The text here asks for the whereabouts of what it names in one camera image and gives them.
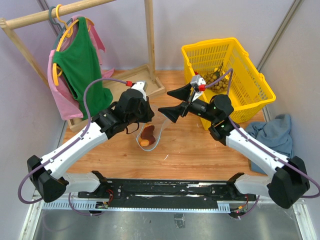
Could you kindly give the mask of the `clear zip top bag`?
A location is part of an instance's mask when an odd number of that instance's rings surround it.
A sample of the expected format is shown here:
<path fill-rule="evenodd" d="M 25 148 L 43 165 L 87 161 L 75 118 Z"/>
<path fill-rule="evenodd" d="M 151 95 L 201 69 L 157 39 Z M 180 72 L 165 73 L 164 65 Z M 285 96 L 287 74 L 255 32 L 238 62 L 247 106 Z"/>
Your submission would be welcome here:
<path fill-rule="evenodd" d="M 134 132 L 135 140 L 138 146 L 150 152 L 154 150 L 161 140 L 163 131 L 172 122 L 165 116 L 154 117 L 151 122 L 142 123 L 137 132 Z"/>

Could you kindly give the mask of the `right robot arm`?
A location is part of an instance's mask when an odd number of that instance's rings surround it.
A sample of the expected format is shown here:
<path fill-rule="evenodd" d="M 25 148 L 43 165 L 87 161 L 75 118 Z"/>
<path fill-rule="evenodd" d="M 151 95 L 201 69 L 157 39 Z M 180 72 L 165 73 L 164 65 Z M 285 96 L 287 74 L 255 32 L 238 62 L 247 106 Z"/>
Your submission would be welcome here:
<path fill-rule="evenodd" d="M 238 173 L 226 188 L 230 199 L 238 200 L 244 194 L 266 196 L 278 206 L 289 209 L 310 189 L 304 161 L 270 149 L 234 123 L 230 119 L 234 108 L 226 94 L 215 95 L 206 103 L 199 99 L 200 92 L 191 84 L 167 94 L 182 102 L 177 106 L 160 107 L 160 113 L 173 123 L 188 113 L 209 121 L 208 130 L 214 140 L 241 153 L 265 173 L 264 177 Z"/>

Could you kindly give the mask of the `toy steak slice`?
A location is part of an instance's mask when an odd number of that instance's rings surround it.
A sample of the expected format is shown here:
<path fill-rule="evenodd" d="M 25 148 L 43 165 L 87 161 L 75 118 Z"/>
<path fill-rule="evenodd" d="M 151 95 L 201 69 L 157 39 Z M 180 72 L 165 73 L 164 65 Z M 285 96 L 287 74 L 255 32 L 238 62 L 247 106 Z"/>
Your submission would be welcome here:
<path fill-rule="evenodd" d="M 143 128 L 138 142 L 141 147 L 148 147 L 156 142 L 156 138 L 154 137 L 155 126 L 147 123 Z"/>

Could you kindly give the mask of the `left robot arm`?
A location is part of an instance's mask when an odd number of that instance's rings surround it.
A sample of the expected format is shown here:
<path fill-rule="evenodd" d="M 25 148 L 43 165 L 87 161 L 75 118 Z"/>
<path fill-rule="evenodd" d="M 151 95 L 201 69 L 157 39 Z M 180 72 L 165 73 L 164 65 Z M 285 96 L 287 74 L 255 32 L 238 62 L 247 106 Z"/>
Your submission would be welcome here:
<path fill-rule="evenodd" d="M 46 203 L 53 202 L 65 193 L 90 192 L 96 198 L 107 193 L 102 176 L 71 174 L 66 171 L 86 153 L 113 136 L 128 130 L 131 124 L 148 123 L 154 117 L 149 98 L 136 86 L 124 91 L 119 100 L 95 115 L 89 127 L 83 128 L 71 140 L 39 158 L 27 160 L 29 179 Z"/>

